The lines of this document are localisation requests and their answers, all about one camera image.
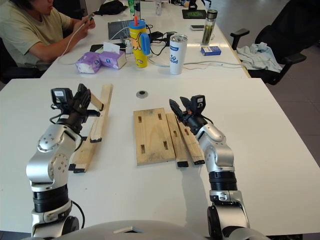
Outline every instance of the wooden plank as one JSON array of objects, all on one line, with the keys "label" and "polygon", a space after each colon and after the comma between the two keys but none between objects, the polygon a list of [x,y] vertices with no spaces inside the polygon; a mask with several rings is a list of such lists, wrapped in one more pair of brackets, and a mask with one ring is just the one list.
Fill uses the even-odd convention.
[{"label": "wooden plank", "polygon": [[88,137],[82,143],[81,147],[75,152],[72,160],[72,164],[70,164],[69,170],[73,171],[75,174],[87,172],[88,167],[94,156],[98,143],[90,142],[92,128],[93,128],[93,125],[91,127],[91,131]]},{"label": "wooden plank", "polygon": [[100,113],[100,117],[94,120],[93,127],[91,129],[91,143],[98,143],[102,141],[102,136],[105,132],[108,112],[111,102],[111,96],[114,86],[112,84],[105,84],[102,86],[100,101],[103,103],[103,110]]},{"label": "wooden plank", "polygon": [[166,120],[168,122],[172,144],[175,152],[176,164],[178,167],[188,167],[187,149],[182,140],[176,115],[174,113],[167,113]]},{"label": "wooden plank", "polygon": [[93,125],[86,140],[83,141],[81,147],[75,152],[72,164],[69,166],[69,170],[73,171],[74,173],[85,173],[88,170],[97,144],[102,140],[102,135],[107,123],[112,90],[112,84],[105,84],[102,86],[100,99],[104,105],[103,110],[100,116],[94,119]]},{"label": "wooden plank", "polygon": [[102,111],[104,109],[104,104],[91,92],[91,103],[99,109],[99,111]]},{"label": "wooden plank", "polygon": [[183,136],[186,147],[192,157],[195,165],[205,164],[205,157],[202,149],[200,148],[199,142],[196,137],[192,134],[189,127],[185,126],[182,122],[178,122],[180,132]]},{"label": "wooden plank", "polygon": [[176,159],[165,109],[133,112],[137,165]]}]

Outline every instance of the black bag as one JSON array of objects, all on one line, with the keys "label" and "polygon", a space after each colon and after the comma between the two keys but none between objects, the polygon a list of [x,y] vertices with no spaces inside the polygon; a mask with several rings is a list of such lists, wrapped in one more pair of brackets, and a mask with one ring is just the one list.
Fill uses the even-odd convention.
[{"label": "black bag", "polygon": [[102,4],[99,11],[95,11],[94,14],[97,15],[116,15],[127,9],[122,2],[118,0],[113,0]]}]

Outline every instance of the white cable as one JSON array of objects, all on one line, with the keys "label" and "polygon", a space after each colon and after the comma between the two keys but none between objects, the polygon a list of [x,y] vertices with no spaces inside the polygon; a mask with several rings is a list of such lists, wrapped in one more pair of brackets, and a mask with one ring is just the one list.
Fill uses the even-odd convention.
[{"label": "white cable", "polygon": [[[170,65],[164,65],[161,63],[157,63],[153,60],[151,60],[150,58],[148,58],[149,62],[158,66],[158,67],[162,67],[162,68],[169,68]],[[204,70],[206,68],[208,68],[209,66],[212,66],[213,64],[217,64],[219,67],[224,67],[224,68],[231,68],[231,69],[237,69],[237,68],[242,68],[244,67],[243,64],[240,63],[231,63],[231,62],[224,62],[224,61],[198,61],[198,62],[186,62],[184,65],[185,69],[188,70],[195,70],[195,69],[200,69],[200,70]],[[195,67],[195,68],[188,68],[185,65],[205,65],[205,68],[200,68],[200,67]]]},{"label": "white cable", "polygon": [[80,31],[80,29],[81,29],[85,24],[86,24],[86,22],[85,22],[84,24],[82,24],[82,25],[75,31],[75,33],[71,36],[68,44],[66,45],[66,48],[65,48],[64,52],[61,54],[61,56],[59,56],[59,58],[58,58],[58,63],[60,63],[61,65],[69,66],[69,65],[74,65],[74,64],[76,64],[75,62],[74,62],[74,63],[67,63],[67,64],[65,64],[65,63],[61,62],[61,58],[62,58],[63,55],[65,55],[65,53],[67,52],[67,50],[68,50],[68,48],[69,48],[69,46],[70,46],[70,43],[71,43],[72,39],[74,38],[74,36],[77,34],[77,32]]},{"label": "white cable", "polygon": [[[65,53],[67,52],[67,50],[68,50],[68,48],[69,48],[69,46],[70,46],[70,43],[71,43],[72,39],[74,38],[74,36],[77,34],[77,32],[78,32],[85,24],[86,24],[86,23],[82,24],[82,25],[78,28],[78,30],[75,31],[75,33],[71,36],[71,38],[70,38],[70,40],[69,40],[69,42],[68,42],[68,44],[67,44],[64,52],[61,54],[61,56],[58,57],[58,63],[60,63],[61,65],[70,66],[70,65],[76,64],[76,62],[73,62],[73,63],[63,63],[63,62],[61,62],[61,58],[62,58],[62,56],[65,55]],[[111,39],[109,39],[108,42],[110,42],[112,39],[114,39],[114,37],[117,36],[117,34],[119,34],[121,31],[123,31],[124,29],[128,29],[128,28],[129,28],[128,26],[122,28],[122,29],[121,29],[120,31],[118,31]]]},{"label": "white cable", "polygon": [[125,30],[125,29],[128,29],[129,27],[128,26],[126,26],[126,27],[124,27],[124,28],[122,28],[121,30],[119,30],[115,35],[113,35],[113,37],[112,38],[110,38],[109,39],[109,41],[108,42],[110,42],[112,39],[114,39],[115,38],[115,36],[117,36],[118,35],[118,33],[120,33],[121,31],[123,31],[123,30]]},{"label": "white cable", "polygon": [[187,63],[185,63],[183,65],[205,64],[205,63],[227,64],[227,65],[242,66],[242,67],[245,66],[245,65],[240,64],[240,63],[231,63],[231,62],[225,62],[225,61],[197,61],[197,62],[187,62]]}]

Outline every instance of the red straw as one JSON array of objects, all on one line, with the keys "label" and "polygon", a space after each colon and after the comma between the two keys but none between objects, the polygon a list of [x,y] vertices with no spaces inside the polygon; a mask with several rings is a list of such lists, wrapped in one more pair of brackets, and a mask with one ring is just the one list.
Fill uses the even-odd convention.
[{"label": "red straw", "polygon": [[134,25],[138,27],[138,16],[134,15]]}]

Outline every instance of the gray floor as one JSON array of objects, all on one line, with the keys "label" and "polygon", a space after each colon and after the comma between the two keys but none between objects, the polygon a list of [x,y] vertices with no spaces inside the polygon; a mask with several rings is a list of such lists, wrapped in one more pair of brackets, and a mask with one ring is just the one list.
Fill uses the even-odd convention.
[{"label": "gray floor", "polygon": [[[218,10],[217,24],[231,43],[230,33],[241,28],[250,30],[239,46],[250,45],[260,30],[271,24],[288,0],[212,0]],[[320,165],[320,48],[302,52],[307,60],[292,67],[277,85],[267,85],[274,98],[300,134]],[[0,240],[19,240],[27,233],[1,232]],[[306,234],[305,240],[320,239],[320,234]]]}]

